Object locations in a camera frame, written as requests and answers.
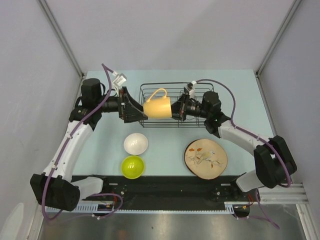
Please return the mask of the white bowl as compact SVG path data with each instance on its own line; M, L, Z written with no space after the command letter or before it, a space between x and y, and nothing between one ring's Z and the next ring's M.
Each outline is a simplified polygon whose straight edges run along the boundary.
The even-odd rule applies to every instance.
M141 155L149 145L147 137L141 133L128 135L123 143L124 150L130 155Z

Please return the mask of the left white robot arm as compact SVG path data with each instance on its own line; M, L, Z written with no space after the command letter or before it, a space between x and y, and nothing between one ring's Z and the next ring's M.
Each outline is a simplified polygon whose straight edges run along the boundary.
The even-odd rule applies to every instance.
M125 123L146 120L143 107L130 96L123 86L126 77L118 74L111 83L111 90L102 94L105 86L97 78L83 81L81 96L72 110L63 140L41 174L33 174L30 185L42 208L51 207L73 211L82 199L95 195L100 200L110 196L111 188L101 176L88 176L72 182L72 174L83 146L94 132L103 113L118 113Z

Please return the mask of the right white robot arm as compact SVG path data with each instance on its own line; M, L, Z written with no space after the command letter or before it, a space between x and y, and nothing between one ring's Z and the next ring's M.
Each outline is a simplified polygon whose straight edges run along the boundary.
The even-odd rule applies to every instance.
M240 126L221 110L218 93L207 91L199 102L183 93L171 104L172 118L184 121L187 116L203 118L206 130L221 139L230 141L254 157L255 169L239 176L230 188L231 196L242 201L249 191L261 187L272 189L283 182L289 187L291 175L297 165L283 137L262 137Z

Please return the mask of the yellow-green bowl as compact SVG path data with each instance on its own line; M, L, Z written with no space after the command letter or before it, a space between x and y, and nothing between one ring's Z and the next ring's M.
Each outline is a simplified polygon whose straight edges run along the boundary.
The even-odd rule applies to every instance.
M145 162L137 155L126 157L121 163L122 175L130 180L139 178L145 170Z

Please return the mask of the yellow mug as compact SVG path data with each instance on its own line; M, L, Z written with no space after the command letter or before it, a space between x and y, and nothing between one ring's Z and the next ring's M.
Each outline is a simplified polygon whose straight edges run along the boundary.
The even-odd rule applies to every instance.
M160 91L163 91L164 95L160 98L153 98ZM166 89L159 88L143 104L143 112L149 119L172 117L171 100L167 94Z

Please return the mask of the black wire dish rack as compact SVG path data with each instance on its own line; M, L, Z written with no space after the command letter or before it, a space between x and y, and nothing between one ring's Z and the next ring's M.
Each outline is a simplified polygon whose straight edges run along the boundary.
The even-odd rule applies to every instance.
M166 89L170 103L173 104L184 94L184 87L187 84L187 82L143 83L140 86L138 102L143 105L157 89L163 88ZM139 124L144 128L204 128L206 113L201 110L203 95L213 90L214 86L211 83L202 82L195 85L195 97L190 98L191 106L187 109L185 121L178 121L173 118L149 118L148 120L140 121Z

